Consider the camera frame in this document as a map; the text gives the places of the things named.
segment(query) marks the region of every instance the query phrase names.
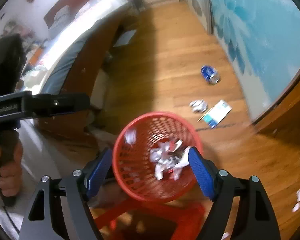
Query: white wall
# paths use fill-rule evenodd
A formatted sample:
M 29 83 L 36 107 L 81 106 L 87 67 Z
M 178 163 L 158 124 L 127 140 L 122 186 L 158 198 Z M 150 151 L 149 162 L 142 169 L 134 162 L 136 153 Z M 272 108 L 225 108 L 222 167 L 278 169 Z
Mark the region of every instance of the white wall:
M 26 0 L 8 0 L 0 11 L 0 34 L 7 22 L 17 20 L 23 26 L 32 29 L 40 40 L 48 37 L 48 27 L 43 19 L 47 12 L 58 0 L 34 0 L 29 3 Z

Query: human hand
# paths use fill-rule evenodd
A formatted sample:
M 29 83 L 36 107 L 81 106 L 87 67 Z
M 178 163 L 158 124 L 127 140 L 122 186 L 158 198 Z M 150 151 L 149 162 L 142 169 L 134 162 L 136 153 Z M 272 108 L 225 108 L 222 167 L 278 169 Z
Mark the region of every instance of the human hand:
M 21 187 L 21 158 L 22 158 L 22 145 L 20 141 L 17 143 L 14 153 L 13 161 L 5 164 L 0 168 L 0 188 L 2 194 L 6 197 L 15 196 L 18 194 Z

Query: wooden floor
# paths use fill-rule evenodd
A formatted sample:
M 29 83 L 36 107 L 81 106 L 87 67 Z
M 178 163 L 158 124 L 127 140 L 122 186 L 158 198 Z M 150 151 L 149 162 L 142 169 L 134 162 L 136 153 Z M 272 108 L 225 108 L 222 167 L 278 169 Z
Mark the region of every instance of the wooden floor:
M 227 57 L 213 35 L 207 35 L 185 3 L 172 3 L 142 13 L 139 28 L 128 46 L 113 51 L 111 79 L 105 111 L 98 124 L 114 134 L 137 116 L 150 111 L 171 111 L 187 119 L 198 131 L 204 156 L 233 176 L 260 177 L 274 207 L 282 239 L 300 225 L 300 209 L 293 213 L 300 189 L 300 130 L 255 134 L 245 99 Z M 210 64 L 221 82 L 209 86 L 200 68 Z M 231 112 L 211 130 L 196 122 L 189 102 L 204 99 L 209 107 L 227 101 Z M 199 187 L 174 201 L 184 206 L 200 201 L 208 214 L 211 202 Z M 226 232 L 236 216 L 234 202 Z

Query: orange object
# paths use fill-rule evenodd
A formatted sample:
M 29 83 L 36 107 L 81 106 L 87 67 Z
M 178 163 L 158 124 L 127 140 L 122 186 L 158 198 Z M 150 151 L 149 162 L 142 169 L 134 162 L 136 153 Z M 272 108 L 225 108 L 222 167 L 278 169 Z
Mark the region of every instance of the orange object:
M 175 222 L 177 227 L 171 240 L 195 240 L 202 227 L 204 215 L 204 207 L 200 203 L 194 203 L 190 207 L 183 209 L 153 202 L 140 202 L 128 198 L 118 206 L 97 217 L 94 222 L 98 229 L 110 225 L 110 230 L 114 233 L 115 239 L 124 240 L 123 234 L 114 232 L 116 229 L 116 218 L 121 214 L 132 210 L 138 210 L 145 214 Z
M 136 143 L 125 142 L 128 130 L 137 131 Z M 185 146 L 195 146 L 202 154 L 201 140 L 186 120 L 173 113 L 151 112 L 129 123 L 120 133 L 113 150 L 113 169 L 120 187 L 139 201 L 165 203 L 177 199 L 196 183 L 190 166 L 182 169 L 178 180 L 169 179 L 170 174 L 157 180 L 155 164 L 149 161 L 151 148 L 158 147 L 158 141 L 171 138 L 181 139 Z

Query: blue gripper pad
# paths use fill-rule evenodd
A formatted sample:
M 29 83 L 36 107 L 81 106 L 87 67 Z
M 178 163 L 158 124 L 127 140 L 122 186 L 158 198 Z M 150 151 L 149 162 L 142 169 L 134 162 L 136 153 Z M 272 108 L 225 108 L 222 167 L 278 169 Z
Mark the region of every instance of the blue gripper pad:
M 105 149 L 100 156 L 89 162 L 84 168 L 86 174 L 84 185 L 87 189 L 86 195 L 89 199 L 97 195 L 99 188 L 103 184 L 108 170 L 112 163 L 112 150 Z
M 189 163 L 192 168 L 192 171 L 199 183 L 200 189 L 202 193 L 213 200 L 215 198 L 215 190 L 214 190 L 214 179 L 215 174 L 210 174 L 210 168 L 206 167 L 207 160 L 205 160 L 198 150 L 195 147 L 191 147 L 189 150 Z

